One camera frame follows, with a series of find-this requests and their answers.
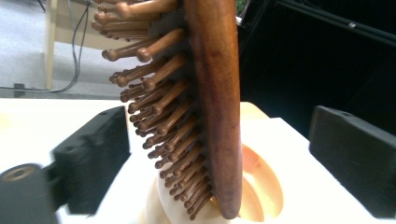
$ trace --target wooden hairbrush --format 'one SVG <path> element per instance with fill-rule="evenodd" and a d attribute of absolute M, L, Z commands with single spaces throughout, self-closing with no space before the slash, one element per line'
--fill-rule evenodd
<path fill-rule="evenodd" d="M 190 219 L 211 198 L 227 219 L 242 193 L 238 47 L 234 0 L 97 0 L 92 27 L 134 41 L 103 51 L 104 58 L 145 63 L 113 74 L 127 87 L 136 134 L 147 137 L 165 186 Z"/>

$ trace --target brush bristle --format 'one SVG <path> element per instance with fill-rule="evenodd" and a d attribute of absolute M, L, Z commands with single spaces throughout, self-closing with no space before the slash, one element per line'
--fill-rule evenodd
<path fill-rule="evenodd" d="M 191 49 L 184 10 L 177 0 L 98 2 L 92 27 L 107 38 L 136 41 L 121 49 L 107 49 L 111 62 L 136 57 L 147 63 L 116 72 L 110 81 L 120 87 L 136 134 L 147 137 L 143 149 L 158 159 L 155 168 L 176 201 L 184 203 L 194 220 L 212 197 L 205 168 L 205 132 L 200 119 Z"/>

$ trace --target white table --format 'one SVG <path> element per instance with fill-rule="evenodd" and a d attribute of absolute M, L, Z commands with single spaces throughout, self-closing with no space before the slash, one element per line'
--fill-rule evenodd
<path fill-rule="evenodd" d="M 0 173 L 13 166 L 51 163 L 50 151 L 99 112 L 118 101 L 0 99 Z M 282 119 L 267 119 L 252 105 L 241 106 L 242 142 L 273 168 L 284 193 L 284 208 L 268 223 L 396 223 L 371 217 L 316 161 L 309 142 Z M 156 170 L 130 130 L 132 155 L 94 217 L 68 216 L 61 223 L 138 223 Z"/>

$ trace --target gray floor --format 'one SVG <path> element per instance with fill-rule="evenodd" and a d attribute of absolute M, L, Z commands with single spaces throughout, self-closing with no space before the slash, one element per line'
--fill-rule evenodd
<path fill-rule="evenodd" d="M 45 89 L 45 13 L 41 6 L 36 0 L 1 0 L 0 28 L 0 87 L 23 84 L 27 89 Z M 52 83 L 53 89 L 59 90 L 69 84 L 75 73 L 72 46 L 56 42 L 54 54 Z M 102 58 L 101 50 L 83 48 L 78 83 L 69 91 L 21 94 L 0 90 L 0 97 L 119 99 L 122 89 L 109 83 L 108 77 L 137 63 L 131 58 L 111 63 Z"/>

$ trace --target cable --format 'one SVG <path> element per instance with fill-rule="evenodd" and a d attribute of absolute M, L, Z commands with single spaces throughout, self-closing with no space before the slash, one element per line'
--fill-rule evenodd
<path fill-rule="evenodd" d="M 25 92 L 64 92 L 64 91 L 68 91 L 70 90 L 70 88 L 72 88 L 78 81 L 78 77 L 79 77 L 79 73 L 80 73 L 80 66 L 81 66 L 81 54 L 82 54 L 82 46 L 84 45 L 84 40 L 85 40 L 85 34 L 87 33 L 87 26 L 88 26 L 88 16 L 89 16 L 89 8 L 91 5 L 91 0 L 86 0 L 87 5 L 85 7 L 84 13 L 82 14 L 81 18 L 78 21 L 77 26 L 75 27 L 75 24 L 73 22 L 73 14 L 72 14 L 72 10 L 71 10 L 71 5 L 70 5 L 70 0 L 67 0 L 68 2 L 68 10 L 69 10 L 69 16 L 71 18 L 71 23 L 72 23 L 72 29 L 73 29 L 73 38 L 72 38 L 72 50 L 73 50 L 73 61 L 74 61 L 74 66 L 75 66 L 75 75 L 73 76 L 73 79 L 70 81 L 70 83 L 59 90 L 53 90 L 53 91 L 49 91 L 49 90 L 37 90 L 37 89 L 15 89 L 15 88 L 8 88 L 8 87 L 0 87 L 0 90 L 8 90 L 8 91 L 25 91 Z M 83 35 L 82 35 L 82 39 L 81 39 L 81 44 L 79 47 L 79 53 L 78 53 L 78 58 L 76 55 L 76 34 L 77 34 L 77 30 L 78 27 L 80 26 L 82 20 L 85 17 L 85 24 L 84 24 L 84 31 L 83 31 Z"/>
<path fill-rule="evenodd" d="M 310 6 L 310 7 L 321 8 L 321 5 L 320 6 L 316 6 L 315 4 L 309 2 L 308 0 L 301 0 L 301 3 L 303 3 L 303 4 L 307 5 L 307 6 Z"/>
<path fill-rule="evenodd" d="M 294 11 L 301 12 L 310 17 L 319 19 L 321 21 L 326 21 L 329 24 L 347 29 L 359 35 L 369 37 L 373 40 L 379 41 L 381 43 L 387 44 L 396 48 L 396 35 L 375 29 L 373 27 L 357 23 L 339 16 L 336 16 L 330 12 L 323 9 L 316 9 L 313 7 L 307 7 L 304 4 L 299 4 L 295 1 L 290 0 L 276 0 L 276 2 L 283 6 L 290 8 Z"/>

